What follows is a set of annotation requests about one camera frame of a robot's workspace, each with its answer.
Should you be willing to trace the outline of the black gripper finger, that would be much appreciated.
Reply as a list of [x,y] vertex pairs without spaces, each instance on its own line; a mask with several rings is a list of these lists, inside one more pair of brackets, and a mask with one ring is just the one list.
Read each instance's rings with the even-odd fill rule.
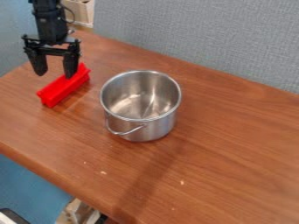
[[49,71],[47,57],[39,49],[26,47],[25,52],[27,53],[29,59],[33,64],[33,69],[39,76],[45,76]]
[[81,54],[78,52],[70,52],[63,57],[63,67],[66,78],[70,79],[79,69]]

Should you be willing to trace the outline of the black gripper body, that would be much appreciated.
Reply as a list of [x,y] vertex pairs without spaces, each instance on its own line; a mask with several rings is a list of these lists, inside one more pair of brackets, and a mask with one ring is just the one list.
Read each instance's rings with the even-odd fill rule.
[[42,40],[38,35],[25,34],[22,36],[25,47],[23,51],[29,58],[35,58],[42,55],[66,56],[73,55],[81,57],[81,40],[73,36],[67,36],[58,42]]

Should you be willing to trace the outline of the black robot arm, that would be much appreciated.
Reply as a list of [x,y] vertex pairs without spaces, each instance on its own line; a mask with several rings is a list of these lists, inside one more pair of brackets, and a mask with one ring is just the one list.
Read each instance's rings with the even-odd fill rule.
[[23,35],[25,53],[39,76],[49,72],[47,56],[63,57],[66,78],[79,70],[81,40],[71,37],[66,11],[70,10],[62,0],[29,0],[38,28],[37,35]]

